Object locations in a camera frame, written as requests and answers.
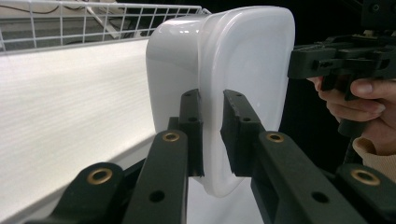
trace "wire rack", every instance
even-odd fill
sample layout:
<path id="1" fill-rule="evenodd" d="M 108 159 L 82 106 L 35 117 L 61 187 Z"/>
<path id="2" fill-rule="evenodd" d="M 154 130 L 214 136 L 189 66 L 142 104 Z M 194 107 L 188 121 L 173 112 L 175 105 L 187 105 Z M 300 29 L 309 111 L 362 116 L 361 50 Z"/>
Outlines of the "wire rack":
<path id="1" fill-rule="evenodd" d="M 92 0 L 0 1 L 0 52 L 149 37 L 164 21 L 210 14 L 198 6 Z"/>

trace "person's sleeve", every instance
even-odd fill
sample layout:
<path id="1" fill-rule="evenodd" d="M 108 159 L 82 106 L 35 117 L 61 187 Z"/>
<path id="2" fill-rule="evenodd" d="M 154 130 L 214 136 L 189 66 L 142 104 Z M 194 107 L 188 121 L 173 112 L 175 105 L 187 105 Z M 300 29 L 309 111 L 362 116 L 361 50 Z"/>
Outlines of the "person's sleeve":
<path id="1" fill-rule="evenodd" d="M 396 155 L 375 155 L 373 143 L 366 138 L 357 138 L 353 142 L 353 148 L 363 159 L 363 164 L 376 169 L 389 179 L 396 182 Z"/>

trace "human hand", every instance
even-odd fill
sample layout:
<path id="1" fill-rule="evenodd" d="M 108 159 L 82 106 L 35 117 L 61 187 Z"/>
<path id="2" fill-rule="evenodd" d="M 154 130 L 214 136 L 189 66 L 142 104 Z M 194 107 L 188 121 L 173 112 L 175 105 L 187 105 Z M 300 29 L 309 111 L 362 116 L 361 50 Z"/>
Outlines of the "human hand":
<path id="1" fill-rule="evenodd" d="M 358 79 L 350 85 L 360 99 L 345 101 L 344 93 L 333 89 L 321 91 L 322 77 L 309 78 L 319 97 L 335 118 L 368 121 L 361 135 L 375 146 L 380 156 L 396 154 L 396 80 Z"/>

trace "white plastic object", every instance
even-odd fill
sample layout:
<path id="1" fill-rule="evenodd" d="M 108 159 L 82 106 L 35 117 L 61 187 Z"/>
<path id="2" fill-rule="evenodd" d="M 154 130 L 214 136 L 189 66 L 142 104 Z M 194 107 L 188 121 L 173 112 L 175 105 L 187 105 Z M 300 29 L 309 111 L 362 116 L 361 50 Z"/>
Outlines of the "white plastic object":
<path id="1" fill-rule="evenodd" d="M 243 7 L 177 18 L 159 26 L 147 48 L 148 87 L 157 132 L 177 117 L 181 94 L 199 89 L 204 120 L 205 190 L 222 197 L 242 178 L 230 168 L 219 130 L 223 91 L 246 95 L 265 129 L 279 127 L 294 44 L 294 19 L 282 7 Z"/>

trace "dark background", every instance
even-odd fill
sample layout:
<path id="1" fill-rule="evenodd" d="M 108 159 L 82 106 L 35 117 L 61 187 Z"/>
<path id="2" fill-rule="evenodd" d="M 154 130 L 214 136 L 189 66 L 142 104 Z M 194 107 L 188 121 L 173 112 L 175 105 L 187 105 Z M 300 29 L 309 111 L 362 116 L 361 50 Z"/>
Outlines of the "dark background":
<path id="1" fill-rule="evenodd" d="M 134 3 L 196 5 L 212 13 L 246 6 L 288 8 L 296 24 L 295 44 L 312 44 L 332 35 L 362 33 L 356 0 L 140 0 Z M 337 132 L 338 123 L 312 83 L 290 80 L 280 131 L 288 134 L 320 168 L 334 172 L 343 161 L 348 139 Z"/>

